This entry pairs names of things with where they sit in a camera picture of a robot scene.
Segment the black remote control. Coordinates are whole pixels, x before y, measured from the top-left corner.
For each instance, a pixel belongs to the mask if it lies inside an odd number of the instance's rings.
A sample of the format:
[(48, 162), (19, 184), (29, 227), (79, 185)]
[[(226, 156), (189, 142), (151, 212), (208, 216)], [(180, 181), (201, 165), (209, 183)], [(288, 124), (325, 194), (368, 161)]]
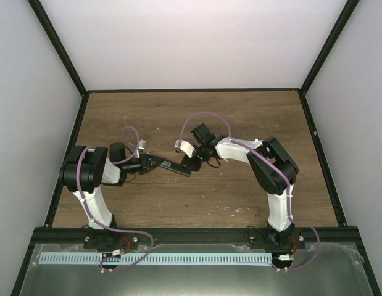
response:
[(191, 170), (179, 163), (175, 163), (169, 160), (163, 160), (159, 164), (159, 166), (171, 172), (178, 173), (179, 175), (182, 175), (182, 176), (186, 176), (186, 177), (191, 176)]

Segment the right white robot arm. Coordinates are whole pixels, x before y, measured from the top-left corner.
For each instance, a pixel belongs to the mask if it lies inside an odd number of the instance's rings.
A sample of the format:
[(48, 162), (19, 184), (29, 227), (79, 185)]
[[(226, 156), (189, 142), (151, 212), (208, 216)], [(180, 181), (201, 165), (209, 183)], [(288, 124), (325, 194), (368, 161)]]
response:
[(268, 196), (268, 243), (276, 249), (284, 247), (294, 231), (291, 202), (299, 169), (280, 142), (274, 137), (263, 141), (240, 140), (229, 135), (216, 137), (203, 123), (191, 130), (191, 134), (196, 145), (176, 140), (175, 150), (185, 154), (181, 164), (191, 171), (199, 171), (201, 164), (212, 158), (249, 164)]

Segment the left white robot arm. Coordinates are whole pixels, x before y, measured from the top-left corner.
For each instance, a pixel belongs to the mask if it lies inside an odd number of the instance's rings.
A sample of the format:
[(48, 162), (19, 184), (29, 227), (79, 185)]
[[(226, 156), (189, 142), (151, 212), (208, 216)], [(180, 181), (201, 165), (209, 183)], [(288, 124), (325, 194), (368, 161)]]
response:
[(159, 157), (139, 153), (138, 149), (127, 156), (126, 150), (127, 146), (121, 142), (110, 147), (74, 146), (59, 172), (61, 183), (81, 204), (88, 226), (100, 231), (97, 240), (105, 249), (118, 244), (119, 234), (139, 234), (154, 243), (148, 232), (117, 229), (102, 194), (102, 185), (121, 187), (128, 175), (148, 173), (163, 162)]

